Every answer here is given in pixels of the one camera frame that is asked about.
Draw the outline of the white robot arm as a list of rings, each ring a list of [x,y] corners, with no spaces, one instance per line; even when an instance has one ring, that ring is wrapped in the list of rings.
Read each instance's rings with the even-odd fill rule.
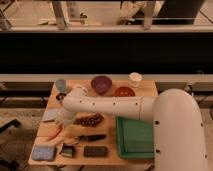
[[[57,121],[79,112],[100,112],[153,124],[155,171],[208,171],[202,116],[196,100],[180,89],[156,97],[91,97],[82,87],[65,96]]]

